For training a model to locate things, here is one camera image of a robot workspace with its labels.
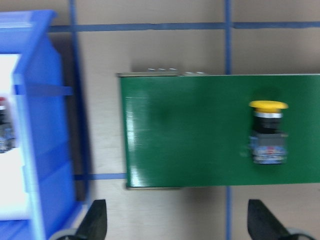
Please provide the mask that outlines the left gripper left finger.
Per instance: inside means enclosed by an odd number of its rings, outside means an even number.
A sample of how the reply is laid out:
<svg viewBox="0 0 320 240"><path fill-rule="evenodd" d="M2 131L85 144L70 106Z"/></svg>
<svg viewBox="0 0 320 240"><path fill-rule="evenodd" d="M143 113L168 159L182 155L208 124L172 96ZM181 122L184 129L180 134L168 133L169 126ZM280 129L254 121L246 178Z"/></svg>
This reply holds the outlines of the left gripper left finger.
<svg viewBox="0 0 320 240"><path fill-rule="evenodd" d="M75 233L75 239L104 240L107 235L107 229L106 200L94 200Z"/></svg>

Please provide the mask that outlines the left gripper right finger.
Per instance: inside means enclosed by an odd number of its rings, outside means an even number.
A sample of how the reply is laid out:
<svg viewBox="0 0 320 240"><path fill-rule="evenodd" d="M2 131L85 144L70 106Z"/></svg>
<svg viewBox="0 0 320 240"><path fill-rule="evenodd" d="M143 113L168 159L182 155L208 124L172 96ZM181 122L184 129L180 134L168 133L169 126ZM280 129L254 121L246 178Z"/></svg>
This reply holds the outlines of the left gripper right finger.
<svg viewBox="0 0 320 240"><path fill-rule="evenodd" d="M247 230L252 240L284 240L291 235L259 199L248 201Z"/></svg>

